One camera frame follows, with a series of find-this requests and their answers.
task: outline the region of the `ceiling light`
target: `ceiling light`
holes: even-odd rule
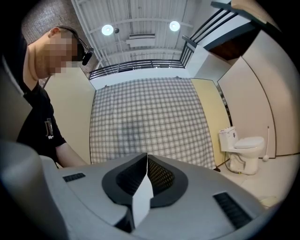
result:
[[[174,32],[178,31],[180,28],[180,24],[177,21],[173,21],[170,23],[170,29]]]
[[[101,31],[106,36],[111,35],[113,33],[113,26],[112,25],[104,25],[102,27]]]

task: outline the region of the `man's arm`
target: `man's arm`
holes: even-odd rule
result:
[[[86,165],[86,162],[70,147],[67,142],[56,147],[56,155],[58,158],[58,163],[62,167]]]

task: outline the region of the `checkered wall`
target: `checkered wall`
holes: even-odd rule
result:
[[[136,152],[215,168],[209,128],[190,79],[138,79],[96,91],[92,163]]]

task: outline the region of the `person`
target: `person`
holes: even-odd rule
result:
[[[62,167],[85,165],[61,136],[50,98],[38,80],[60,73],[68,61],[82,60],[87,46],[77,32],[67,26],[54,27],[29,45],[21,30],[13,34],[10,46],[4,49],[4,60],[23,97],[32,106],[17,142],[52,158]]]

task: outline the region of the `white toilet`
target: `white toilet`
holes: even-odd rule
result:
[[[219,132],[221,150],[228,152],[229,169],[235,173],[253,175],[258,171],[258,157],[264,149],[263,137],[246,137],[239,140],[235,127]]]

